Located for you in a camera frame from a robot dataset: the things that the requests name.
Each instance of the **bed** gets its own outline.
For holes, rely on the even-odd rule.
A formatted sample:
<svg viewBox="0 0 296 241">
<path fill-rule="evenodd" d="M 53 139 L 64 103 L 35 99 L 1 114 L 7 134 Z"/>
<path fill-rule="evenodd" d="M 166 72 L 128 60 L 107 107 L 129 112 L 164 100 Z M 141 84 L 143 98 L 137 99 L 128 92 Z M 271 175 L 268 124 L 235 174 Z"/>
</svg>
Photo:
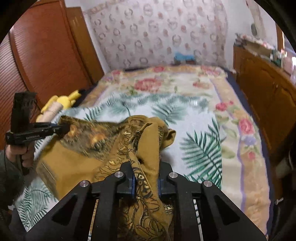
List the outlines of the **bed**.
<svg viewBox="0 0 296 241">
<path fill-rule="evenodd" d="M 191 181 L 213 181 L 266 235 L 274 203 L 264 139 L 231 73 L 210 66 L 157 66 L 106 74 L 78 108 L 61 111 L 84 120 L 119 122 L 131 115 L 157 116 L 176 130 L 161 153 Z M 197 161 L 196 148 L 209 137 L 217 155 Z M 36 159 L 51 140 L 36 142 Z M 58 200 L 34 172 L 15 206 L 28 231 Z"/>
</svg>

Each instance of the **wooden door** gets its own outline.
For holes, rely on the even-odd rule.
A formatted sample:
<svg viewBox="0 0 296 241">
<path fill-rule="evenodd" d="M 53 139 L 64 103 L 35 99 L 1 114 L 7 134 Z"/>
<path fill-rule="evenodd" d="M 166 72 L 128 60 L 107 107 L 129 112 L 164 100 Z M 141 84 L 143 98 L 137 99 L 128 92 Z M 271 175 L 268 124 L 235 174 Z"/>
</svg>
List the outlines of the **wooden door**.
<svg viewBox="0 0 296 241">
<path fill-rule="evenodd" d="M 241 73 L 244 49 L 242 47 L 233 46 L 233 68 L 237 72 L 237 76 Z"/>
<path fill-rule="evenodd" d="M 262 131 L 270 153 L 274 153 L 296 122 L 295 90 L 276 82 L 276 92 L 266 111 Z"/>
<path fill-rule="evenodd" d="M 239 79 L 239 87 L 244 93 L 249 104 L 252 103 L 253 85 L 257 81 L 258 67 L 256 59 L 253 56 L 245 56 L 241 68 L 241 76 Z"/>
<path fill-rule="evenodd" d="M 10 31 L 13 54 L 30 91 L 43 107 L 53 95 L 91 86 L 77 51 L 62 1 L 29 8 Z"/>
<path fill-rule="evenodd" d="M 82 10 L 80 7 L 69 7 L 66 8 L 66 11 L 71 32 L 84 66 L 92 83 L 96 83 L 104 76 L 104 71 L 92 44 Z"/>
<path fill-rule="evenodd" d="M 256 81 L 253 82 L 251 94 L 251 108 L 261 123 L 266 115 L 266 110 L 270 105 L 275 90 L 275 73 L 271 68 L 267 68 L 265 63 L 259 66 Z"/>
</svg>

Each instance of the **gray sleeve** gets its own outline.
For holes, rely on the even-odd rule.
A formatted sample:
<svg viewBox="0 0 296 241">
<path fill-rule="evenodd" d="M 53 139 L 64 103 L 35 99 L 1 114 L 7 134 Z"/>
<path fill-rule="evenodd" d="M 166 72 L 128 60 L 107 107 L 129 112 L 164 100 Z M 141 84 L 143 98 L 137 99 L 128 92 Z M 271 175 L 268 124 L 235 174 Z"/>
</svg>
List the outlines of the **gray sleeve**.
<svg viewBox="0 0 296 241">
<path fill-rule="evenodd" d="M 23 188 L 24 177 L 17 167 L 0 151 L 0 206 L 11 205 Z"/>
</svg>

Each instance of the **pink rose pattern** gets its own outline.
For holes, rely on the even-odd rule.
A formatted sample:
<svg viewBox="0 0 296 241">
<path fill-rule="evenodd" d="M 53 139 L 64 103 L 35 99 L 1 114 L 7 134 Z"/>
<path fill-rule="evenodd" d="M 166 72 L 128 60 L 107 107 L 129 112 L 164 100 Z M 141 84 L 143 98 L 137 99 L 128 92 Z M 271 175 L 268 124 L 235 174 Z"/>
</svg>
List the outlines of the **pink rose pattern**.
<svg viewBox="0 0 296 241">
<path fill-rule="evenodd" d="M 253 151 L 250 151 L 250 152 L 248 153 L 248 156 L 249 156 L 249 159 L 250 159 L 251 161 L 253 161 L 253 160 L 256 159 L 256 154 L 255 154 L 255 152 L 253 152 Z"/>
<path fill-rule="evenodd" d="M 245 135 L 254 134 L 255 132 L 253 124 L 247 118 L 239 120 L 239 128 Z"/>
<path fill-rule="evenodd" d="M 145 78 L 135 83 L 134 88 L 140 91 L 157 92 L 162 81 L 155 78 Z"/>
<path fill-rule="evenodd" d="M 225 111 L 227 109 L 227 104 L 225 102 L 221 102 L 216 104 L 216 109 L 219 111 Z"/>
<path fill-rule="evenodd" d="M 114 70 L 114 71 L 112 71 L 112 74 L 120 74 L 120 71 L 119 70 Z"/>
<path fill-rule="evenodd" d="M 204 82 L 200 82 L 200 81 L 194 82 L 193 83 L 193 86 L 194 87 L 197 87 L 197 88 L 202 88 L 202 89 L 205 89 L 205 90 L 208 90 L 210 88 L 210 84 L 204 83 Z"/>
<path fill-rule="evenodd" d="M 219 76 L 220 75 L 220 72 L 216 70 L 216 67 L 202 65 L 201 69 L 207 75 L 213 75 L 213 76 Z"/>
<path fill-rule="evenodd" d="M 163 67 L 163 66 L 156 66 L 154 69 L 153 69 L 153 71 L 155 72 L 155 73 L 159 73 L 159 72 L 162 72 L 162 71 L 164 71 L 165 70 L 165 68 Z"/>
</svg>

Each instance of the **black cable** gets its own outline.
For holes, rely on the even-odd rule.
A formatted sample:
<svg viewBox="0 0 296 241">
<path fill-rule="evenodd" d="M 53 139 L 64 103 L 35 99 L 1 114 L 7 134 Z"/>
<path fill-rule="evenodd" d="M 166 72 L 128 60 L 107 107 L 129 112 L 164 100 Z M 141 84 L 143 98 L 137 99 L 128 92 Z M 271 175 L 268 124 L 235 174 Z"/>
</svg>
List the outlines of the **black cable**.
<svg viewBox="0 0 296 241">
<path fill-rule="evenodd" d="M 7 145 L 5 145 L 4 148 L 4 168 L 5 168 L 5 180 L 7 180 L 7 167 L 6 167 L 6 149 L 7 149 Z"/>
</svg>

